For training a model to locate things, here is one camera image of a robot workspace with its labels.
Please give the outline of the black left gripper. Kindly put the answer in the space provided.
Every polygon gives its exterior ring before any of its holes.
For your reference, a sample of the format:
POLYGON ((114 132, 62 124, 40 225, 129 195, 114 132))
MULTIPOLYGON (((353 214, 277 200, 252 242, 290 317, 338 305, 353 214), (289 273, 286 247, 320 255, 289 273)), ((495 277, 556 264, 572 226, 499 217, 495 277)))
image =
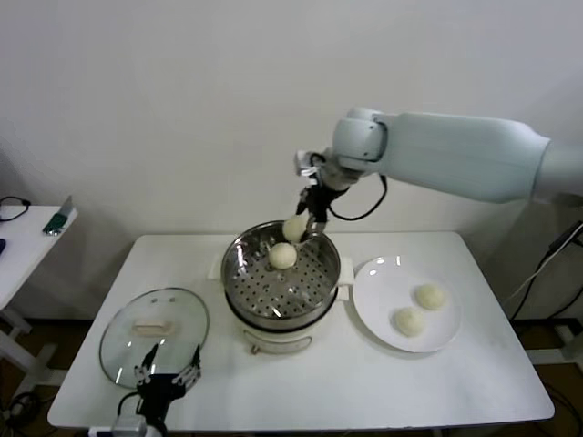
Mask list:
POLYGON ((134 367, 134 376, 140 401, 138 415, 146 419, 147 425, 165 428, 169 406, 185 396, 201 376, 200 345, 197 346, 189 365, 178 374, 154 374, 150 370, 158 352, 157 343, 146 353, 142 362, 134 367))

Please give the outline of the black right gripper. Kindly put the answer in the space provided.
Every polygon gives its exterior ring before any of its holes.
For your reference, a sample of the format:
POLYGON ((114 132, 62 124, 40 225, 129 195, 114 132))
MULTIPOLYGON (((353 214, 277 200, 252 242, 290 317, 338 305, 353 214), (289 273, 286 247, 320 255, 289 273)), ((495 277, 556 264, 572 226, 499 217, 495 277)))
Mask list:
POLYGON ((335 190, 326 185, 310 185, 300 193, 300 200, 297 204, 296 213, 302 214, 308 211, 309 219, 306 229, 302 234, 302 240, 307 241, 316 234, 322 234, 327 225, 327 211, 331 204, 346 190, 335 190))

